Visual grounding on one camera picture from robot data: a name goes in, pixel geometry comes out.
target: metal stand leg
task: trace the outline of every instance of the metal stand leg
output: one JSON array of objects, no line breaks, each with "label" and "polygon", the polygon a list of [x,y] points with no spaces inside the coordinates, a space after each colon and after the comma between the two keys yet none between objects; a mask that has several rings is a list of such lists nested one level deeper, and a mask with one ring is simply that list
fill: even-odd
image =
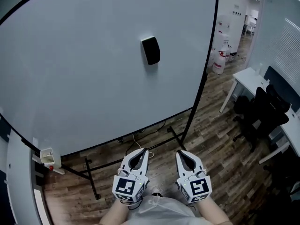
[{"label": "metal stand leg", "polygon": [[239,135],[233,138],[233,141],[235,142],[238,138],[242,137],[243,135],[244,135],[243,133],[240,133]]},{"label": "metal stand leg", "polygon": [[271,141],[271,145],[276,144],[281,138],[283,138],[285,135],[283,133],[283,131],[280,131],[277,135],[275,135],[275,137],[272,139]]},{"label": "metal stand leg", "polygon": [[61,165],[61,168],[65,169],[65,170],[69,171],[70,173],[73,173],[73,174],[75,174],[75,175],[77,175],[79,177],[82,177],[82,178],[90,180],[90,178],[87,175],[84,175],[84,174],[82,174],[82,173],[80,173],[80,172],[78,172],[78,171],[76,171],[76,170],[74,170],[74,169],[72,169],[72,168],[64,165],[64,164]]},{"label": "metal stand leg", "polygon": [[91,186],[92,186],[92,189],[93,189],[95,198],[96,198],[96,200],[98,200],[98,199],[101,198],[101,196],[100,196],[100,194],[98,194],[97,191],[96,191],[95,184],[94,184],[94,180],[93,180],[92,174],[90,173],[90,165],[89,165],[89,162],[91,162],[91,160],[85,159],[85,164],[86,164],[86,168],[87,168],[87,170],[88,170],[90,184],[91,184]]},{"label": "metal stand leg", "polygon": [[228,103],[231,95],[233,94],[233,91],[234,91],[234,89],[235,89],[235,87],[236,87],[237,84],[238,84],[238,82],[236,80],[234,80],[233,84],[232,84],[232,86],[231,86],[231,88],[229,90],[229,93],[228,93],[228,95],[227,95],[227,97],[226,97],[226,99],[225,99],[225,101],[224,101],[224,103],[223,103],[223,105],[222,105],[222,107],[220,109],[220,113],[222,113],[223,110],[224,110],[224,108],[226,107],[226,105],[227,105],[227,103]]},{"label": "metal stand leg", "polygon": [[182,144],[181,140],[179,139],[178,135],[175,133],[174,129],[170,126],[168,129],[167,129],[167,132],[168,133],[173,133],[174,137],[176,138],[177,142],[179,143],[180,147],[186,151],[187,149],[184,147],[184,145]]},{"label": "metal stand leg", "polygon": [[259,160],[259,164],[264,163],[265,161],[269,160],[270,158],[274,157],[276,154],[278,154],[279,152],[283,151],[284,149],[287,149],[290,146],[289,142],[286,142],[284,145],[282,145],[281,147],[277,148],[275,151],[273,151],[272,153],[268,154],[267,156],[265,156],[264,158],[262,158],[261,160]]},{"label": "metal stand leg", "polygon": [[197,93],[197,96],[196,96],[196,99],[195,99],[195,102],[194,102],[194,105],[193,105],[193,108],[192,108],[192,111],[191,111],[191,113],[190,113],[190,115],[188,117],[187,125],[184,128],[183,135],[181,137],[181,143],[182,144],[183,144],[184,139],[186,138],[186,135],[188,133],[188,129],[191,126],[193,118],[194,118],[194,115],[195,115],[195,113],[197,111],[197,107],[198,107],[198,104],[200,102],[200,98],[201,98],[201,95],[202,95],[202,92],[203,92],[206,80],[207,80],[207,72],[204,72],[203,76],[202,76],[202,80],[201,80],[200,86],[199,86],[199,90],[198,90],[198,93]]}]

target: wire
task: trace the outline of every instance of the wire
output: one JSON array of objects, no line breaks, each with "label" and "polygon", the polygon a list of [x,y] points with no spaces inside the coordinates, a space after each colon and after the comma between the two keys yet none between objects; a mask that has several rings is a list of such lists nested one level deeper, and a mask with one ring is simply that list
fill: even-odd
[{"label": "wire", "polygon": [[[144,200],[143,197],[141,197],[141,199],[140,199],[139,201],[135,202],[135,203],[132,203],[132,202],[123,202],[122,199],[121,199],[120,202],[121,202],[124,206],[127,206],[129,210],[134,210],[134,209],[137,209],[137,208],[141,205],[141,203],[142,203],[143,200]],[[136,208],[133,208],[133,209],[130,209],[130,208],[129,208],[130,206],[136,205],[138,202],[139,202],[140,204],[139,204]]]},{"label": "wire", "polygon": [[189,208],[194,208],[195,209],[195,211],[196,211],[196,208],[194,207],[194,206],[188,206]]},{"label": "wire", "polygon": [[142,147],[140,146],[140,144],[135,140],[134,134],[132,134],[132,137],[133,137],[134,142],[135,142],[137,145],[139,145],[140,148],[142,148]]},{"label": "wire", "polygon": [[[152,133],[149,133],[149,134],[147,134],[147,135],[145,135],[145,136],[143,136],[143,137],[137,139],[137,141],[142,140],[143,138],[145,138],[145,137],[147,137],[147,136],[149,136],[149,135],[151,135],[151,134],[153,134],[153,133],[157,133],[160,129],[162,129],[162,128],[165,126],[165,122],[164,122],[164,124],[163,124],[158,130],[156,130],[156,131],[154,131],[154,132],[152,132]],[[126,150],[125,156],[127,156],[127,152],[132,148],[132,146],[133,146],[135,143],[136,143],[136,142],[134,142],[133,144],[131,144],[130,147]]]},{"label": "wire", "polygon": [[192,174],[192,175],[190,175],[188,178],[186,178],[184,181],[186,182],[186,181],[188,181],[189,180],[189,178],[190,177],[192,177],[192,176],[196,176],[196,175],[198,175],[198,174],[200,174],[200,173],[204,173],[205,174],[205,176],[206,176],[206,169],[201,169],[199,172],[197,172],[196,174]]},{"label": "wire", "polygon": [[128,207],[128,209],[131,210],[131,211],[134,210],[134,209],[137,209],[137,208],[142,204],[142,201],[143,201],[143,200],[144,200],[144,199],[141,198],[140,204],[139,204],[136,208],[130,209],[130,207]]},{"label": "wire", "polygon": [[[119,169],[118,169],[118,175],[119,175],[119,173],[120,173],[121,171],[127,172],[125,169],[119,168]],[[139,178],[138,176],[136,176],[136,175],[133,174],[133,173],[128,173],[128,176],[129,176],[129,175],[134,175],[134,176],[135,176],[135,180],[141,180],[141,178]]]}]

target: wooden floor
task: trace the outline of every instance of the wooden floor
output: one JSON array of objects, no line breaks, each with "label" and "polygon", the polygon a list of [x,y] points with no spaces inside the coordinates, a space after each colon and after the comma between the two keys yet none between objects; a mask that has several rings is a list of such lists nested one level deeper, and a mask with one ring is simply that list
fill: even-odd
[{"label": "wooden floor", "polygon": [[[212,198],[228,214],[234,224],[254,224],[255,217],[248,215],[250,209],[264,204],[271,184],[271,176],[258,164],[258,160],[270,151],[268,142],[262,141],[253,153],[244,138],[233,142],[240,132],[239,125],[233,122],[235,116],[233,102],[229,102],[222,114],[219,109],[232,85],[232,74],[242,70],[250,39],[241,40],[238,56],[226,65],[222,75],[210,72],[208,80],[195,114],[185,147],[196,154],[208,170],[212,182]],[[182,132],[190,112],[185,112],[166,122],[159,131],[139,141],[143,147],[150,147],[172,136],[167,127]],[[137,134],[136,138],[155,131],[158,124]],[[132,137],[126,137],[124,143],[111,142],[85,152],[63,158],[63,163],[78,171],[86,169],[84,159],[92,160],[91,167],[106,164],[124,157],[126,149],[132,144]],[[177,190],[178,178],[175,164],[175,152],[180,147],[173,140],[153,149],[155,156],[149,159],[147,176],[150,183],[146,193],[153,186],[159,186],[163,196],[176,198],[182,202],[182,194]],[[113,177],[120,163],[92,172],[100,200],[95,200],[88,180],[66,172],[62,176],[54,172],[46,175],[45,198],[54,225],[92,225],[108,211],[114,201],[112,194]]]}]

